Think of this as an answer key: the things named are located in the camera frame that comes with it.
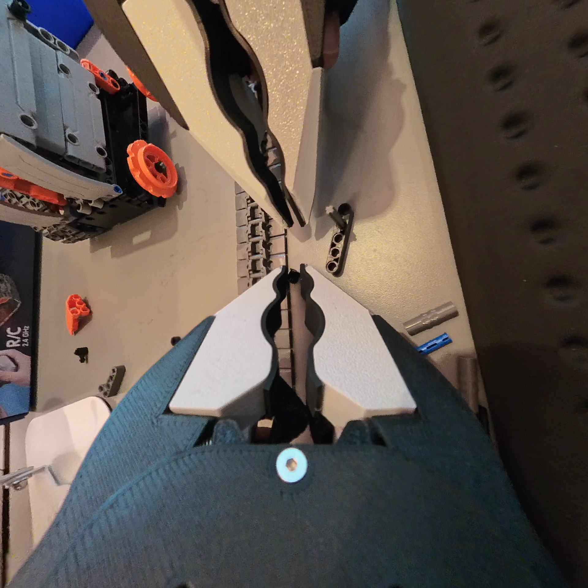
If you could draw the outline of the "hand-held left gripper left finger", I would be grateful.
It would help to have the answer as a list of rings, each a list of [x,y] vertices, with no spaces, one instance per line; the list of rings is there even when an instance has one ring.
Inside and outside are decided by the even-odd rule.
[[[288,283],[287,268],[278,267],[214,315],[172,396],[172,413],[231,419],[241,429],[269,414]]]

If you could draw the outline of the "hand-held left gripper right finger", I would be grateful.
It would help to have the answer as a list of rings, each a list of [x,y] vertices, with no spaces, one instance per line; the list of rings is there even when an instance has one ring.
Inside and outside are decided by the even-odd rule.
[[[305,392],[312,417],[349,422],[412,415],[416,402],[371,313],[309,264],[300,266],[307,350]]]

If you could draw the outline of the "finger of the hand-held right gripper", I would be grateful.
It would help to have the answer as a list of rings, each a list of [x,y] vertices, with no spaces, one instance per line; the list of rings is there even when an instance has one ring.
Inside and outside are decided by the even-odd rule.
[[[263,111],[281,156],[286,202],[305,226],[316,193],[325,2],[220,3],[231,32],[261,69]]]
[[[267,123],[239,75],[242,47],[211,1],[124,1],[122,10],[188,130],[271,217],[293,226],[286,197],[262,153]]]

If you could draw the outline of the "black five-hole liftarm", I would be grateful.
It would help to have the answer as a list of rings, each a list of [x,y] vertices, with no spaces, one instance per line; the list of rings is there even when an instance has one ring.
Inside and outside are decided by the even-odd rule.
[[[332,276],[339,277],[342,275],[345,267],[355,214],[349,203],[342,203],[336,209],[343,214],[347,221],[347,227],[344,231],[340,231],[339,228],[334,225],[334,232],[330,239],[325,269]]]

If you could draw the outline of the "person's right hand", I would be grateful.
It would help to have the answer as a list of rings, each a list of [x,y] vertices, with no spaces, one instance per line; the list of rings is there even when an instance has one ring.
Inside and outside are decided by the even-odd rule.
[[[330,70],[339,57],[341,20],[337,11],[325,14],[322,40],[322,68]]]

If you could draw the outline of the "blue toy pin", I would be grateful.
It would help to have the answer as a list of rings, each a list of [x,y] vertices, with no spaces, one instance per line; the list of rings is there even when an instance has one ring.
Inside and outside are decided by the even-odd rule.
[[[429,341],[417,346],[415,349],[420,355],[430,355],[431,353],[444,348],[453,342],[448,333],[443,333],[430,339]]]

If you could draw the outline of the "grey connector tube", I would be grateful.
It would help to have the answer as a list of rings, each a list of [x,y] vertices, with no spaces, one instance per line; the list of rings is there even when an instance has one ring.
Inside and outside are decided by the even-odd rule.
[[[458,390],[469,409],[479,413],[479,368],[475,357],[457,358]]]
[[[452,302],[436,306],[403,323],[404,329],[411,336],[430,330],[459,316],[459,310]]]

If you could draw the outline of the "toy vehicle with orange wheels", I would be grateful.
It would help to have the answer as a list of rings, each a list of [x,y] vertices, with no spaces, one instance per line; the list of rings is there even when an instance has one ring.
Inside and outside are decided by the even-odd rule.
[[[1,223],[77,243],[176,194],[178,174],[148,141],[149,92],[102,70],[1,1]]]

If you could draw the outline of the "dark grey short bent liftarm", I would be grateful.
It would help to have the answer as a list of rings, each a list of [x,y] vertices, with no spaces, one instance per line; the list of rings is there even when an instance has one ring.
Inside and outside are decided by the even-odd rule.
[[[118,365],[111,368],[107,381],[101,384],[98,388],[99,393],[104,398],[112,398],[116,396],[120,391],[125,372],[126,367],[124,365]]]

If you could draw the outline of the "orange curved toy piece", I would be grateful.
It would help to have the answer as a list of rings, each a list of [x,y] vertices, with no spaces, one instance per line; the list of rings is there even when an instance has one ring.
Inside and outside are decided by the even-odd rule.
[[[79,330],[80,321],[90,314],[88,304],[80,295],[70,295],[65,301],[65,321],[68,333],[75,335]]]

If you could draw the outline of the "dark studded panel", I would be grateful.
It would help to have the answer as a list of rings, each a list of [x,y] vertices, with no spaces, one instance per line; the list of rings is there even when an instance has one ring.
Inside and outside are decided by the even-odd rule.
[[[399,1],[490,415],[587,587],[587,1]]]

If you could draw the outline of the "printed toy packaging box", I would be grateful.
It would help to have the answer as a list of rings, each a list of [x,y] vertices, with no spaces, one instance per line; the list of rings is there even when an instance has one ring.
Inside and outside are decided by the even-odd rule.
[[[1,424],[24,418],[37,400],[40,236],[1,222]]]

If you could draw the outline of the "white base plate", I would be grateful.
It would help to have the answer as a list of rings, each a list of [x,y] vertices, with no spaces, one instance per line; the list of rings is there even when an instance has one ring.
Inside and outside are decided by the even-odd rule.
[[[97,397],[36,416],[25,434],[32,545],[37,547],[55,520],[92,443],[112,410]]]

